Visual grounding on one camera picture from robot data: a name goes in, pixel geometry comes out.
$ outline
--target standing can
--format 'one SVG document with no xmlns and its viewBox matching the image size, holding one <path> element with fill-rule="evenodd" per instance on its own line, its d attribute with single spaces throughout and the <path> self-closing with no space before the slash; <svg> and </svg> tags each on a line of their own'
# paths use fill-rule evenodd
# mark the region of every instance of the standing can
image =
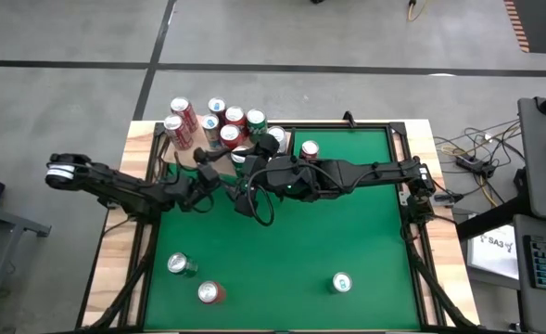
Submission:
<svg viewBox="0 0 546 334">
<path fill-rule="evenodd" d="M 221 284 L 215 281 L 206 281 L 198 287 L 198 298 L 205 304 L 223 302 L 227 292 Z"/>
<path fill-rule="evenodd" d="M 202 129 L 205 132 L 205 137 L 209 142 L 211 148 L 221 148 L 221 141 L 219 140 L 219 119 L 215 115 L 207 115 L 202 118 Z"/>
<path fill-rule="evenodd" d="M 219 119 L 219 124 L 225 124 L 225 112 L 227 111 L 227 106 L 225 105 L 225 100 L 220 97 L 214 97 L 209 100 L 209 112 Z"/>
<path fill-rule="evenodd" d="M 225 112 L 225 124 L 232 124 L 239 128 L 243 137 L 248 137 L 248 128 L 246 127 L 246 114 L 239 107 L 229 107 Z"/>
<path fill-rule="evenodd" d="M 248 147 L 241 146 L 234 148 L 231 154 L 232 164 L 234 165 L 235 174 L 237 176 L 242 176 L 242 168 L 244 167 L 244 161 L 246 161 L 246 157 L 240 157 L 238 155 L 235 155 L 234 152 L 244 149 L 248 149 Z"/>
<path fill-rule="evenodd" d="M 280 126 L 273 126 L 268 130 L 269 135 L 273 135 L 279 142 L 279 153 L 287 151 L 287 136 L 285 130 Z"/>
<path fill-rule="evenodd" d="M 165 127 L 165 133 L 176 149 L 185 150 L 192 147 L 194 140 L 188 132 L 188 128 L 182 117 L 170 115 L 165 118 L 163 126 Z"/>
<path fill-rule="evenodd" d="M 336 273 L 328 282 L 328 288 L 332 293 L 349 292 L 353 286 L 353 281 L 347 273 Z"/>
<path fill-rule="evenodd" d="M 237 148 L 243 141 L 242 133 L 235 125 L 229 124 L 221 128 L 221 143 L 229 149 Z"/>
<path fill-rule="evenodd" d="M 248 111 L 248 132 L 250 134 L 250 140 L 256 144 L 260 137 L 266 134 L 267 122 L 266 115 L 262 110 L 252 109 Z"/>
<path fill-rule="evenodd" d="M 313 140 L 308 140 L 301 144 L 299 157 L 303 160 L 318 159 L 318 153 L 320 153 L 320 147 L 318 146 L 318 143 Z"/>
<path fill-rule="evenodd" d="M 172 274 L 192 277 L 197 274 L 198 265 L 186 254 L 175 252 L 168 260 L 168 270 Z"/>
<path fill-rule="evenodd" d="M 188 131 L 193 134 L 198 128 L 197 114 L 186 97 L 176 97 L 170 104 L 171 112 L 182 117 Z"/>
</svg>

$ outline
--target orange striped edge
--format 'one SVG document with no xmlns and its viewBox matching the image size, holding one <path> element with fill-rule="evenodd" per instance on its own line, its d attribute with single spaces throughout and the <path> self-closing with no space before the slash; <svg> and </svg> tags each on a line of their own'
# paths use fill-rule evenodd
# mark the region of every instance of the orange striped edge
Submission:
<svg viewBox="0 0 546 334">
<path fill-rule="evenodd" d="M 512 22 L 512 27 L 514 28 L 515 38 L 520 44 L 520 50 L 524 52 L 530 52 L 530 45 L 524 33 L 524 27 L 522 27 L 522 22 L 520 17 L 517 15 L 517 10 L 515 10 L 515 4 L 512 0 L 504 0 L 505 10 L 507 10 L 507 15 L 510 17 Z"/>
</svg>

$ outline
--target white paper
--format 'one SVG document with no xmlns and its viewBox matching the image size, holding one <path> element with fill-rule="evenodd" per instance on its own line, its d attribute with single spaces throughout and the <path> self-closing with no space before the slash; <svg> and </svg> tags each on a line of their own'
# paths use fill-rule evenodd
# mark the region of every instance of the white paper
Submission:
<svg viewBox="0 0 546 334">
<path fill-rule="evenodd" d="M 518 279 L 514 227 L 502 226 L 469 241 L 468 265 Z"/>
</svg>

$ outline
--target green soda can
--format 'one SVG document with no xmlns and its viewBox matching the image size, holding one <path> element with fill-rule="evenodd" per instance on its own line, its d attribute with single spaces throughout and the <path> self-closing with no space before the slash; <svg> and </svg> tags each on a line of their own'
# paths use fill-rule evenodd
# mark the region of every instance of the green soda can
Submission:
<svg viewBox="0 0 546 334">
<path fill-rule="evenodd" d="M 242 168 L 244 168 L 244 161 L 246 161 L 246 157 L 240 157 L 238 155 L 235 155 L 234 152 L 244 149 L 248 149 L 248 147 L 237 147 L 234 148 L 234 150 L 232 151 L 232 164 L 234 165 L 235 174 L 237 176 L 242 176 Z"/>
<path fill-rule="evenodd" d="M 175 275 L 192 277 L 197 274 L 198 265 L 186 254 L 176 252 L 168 260 L 168 270 Z"/>
<path fill-rule="evenodd" d="M 331 280 L 328 281 L 328 289 L 332 293 L 349 292 L 353 285 L 353 281 L 347 273 L 336 273 Z"/>
<path fill-rule="evenodd" d="M 267 122 L 264 111 L 252 109 L 248 111 L 248 131 L 250 133 L 250 141 L 254 144 L 258 142 L 260 137 L 266 134 Z"/>
</svg>

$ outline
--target wooden table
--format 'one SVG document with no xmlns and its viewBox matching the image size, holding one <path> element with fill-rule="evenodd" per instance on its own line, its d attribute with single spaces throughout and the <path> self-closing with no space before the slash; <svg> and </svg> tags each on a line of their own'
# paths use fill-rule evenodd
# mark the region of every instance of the wooden table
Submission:
<svg viewBox="0 0 546 334">
<path fill-rule="evenodd" d="M 421 159 L 421 162 L 426 163 L 433 178 L 439 184 L 445 186 L 428 120 L 358 121 L 358 123 L 363 122 L 404 122 L 406 124 L 411 154 L 413 156 L 418 156 Z M 122 155 L 121 172 L 145 179 L 155 123 L 156 122 L 151 121 L 131 122 L 126 139 L 126 146 L 124 147 L 124 153 Z M 204 138 L 204 135 L 199 138 L 195 137 L 195 142 L 195 145 L 205 145 L 206 139 Z M 403 159 L 401 156 L 401 148 L 397 148 L 397 153 L 399 155 L 399 160 Z M 101 157 L 92 157 L 92 159 L 101 161 Z M 191 153 L 181 154 L 180 159 L 182 164 L 194 164 Z M 171 151 L 166 154 L 165 160 L 173 161 L 173 153 Z M 233 174 L 233 167 L 229 161 L 218 161 L 215 166 L 220 173 Z M 451 210 L 443 207 L 434 209 L 436 214 L 451 218 Z M 125 219 L 126 215 L 123 212 L 119 210 L 111 211 L 108 214 L 106 228 Z M 146 240 L 149 235 L 148 230 L 150 230 L 150 228 L 150 226 L 145 226 L 146 233 L 144 233 L 142 250 L 146 247 Z M 103 238 L 101 245 L 99 246 L 100 248 L 95 268 L 92 268 L 93 276 L 91 277 L 92 281 L 89 295 L 88 298 L 84 300 L 85 308 L 82 317 L 80 318 L 82 325 L 93 324 L 99 316 L 104 313 L 106 308 L 109 307 L 121 290 L 121 287 L 124 285 L 133 245 L 134 229 L 135 223 L 130 222 L 111 231 Z M 429 235 L 439 284 L 444 288 L 451 300 L 463 314 L 469 320 L 478 324 L 475 302 L 454 225 L 444 220 L 433 220 L 427 224 L 427 234 Z M 138 309 L 138 296 L 141 283 L 142 281 L 137 284 L 132 298 L 131 316 L 129 316 L 129 319 L 132 320 L 134 320 L 133 315 L 136 315 Z M 423 282 L 422 285 L 428 321 L 430 324 L 435 324 L 435 318 L 432 316 L 433 312 L 430 312 L 430 310 L 433 310 L 431 294 L 428 287 L 425 285 L 425 282 Z"/>
</svg>

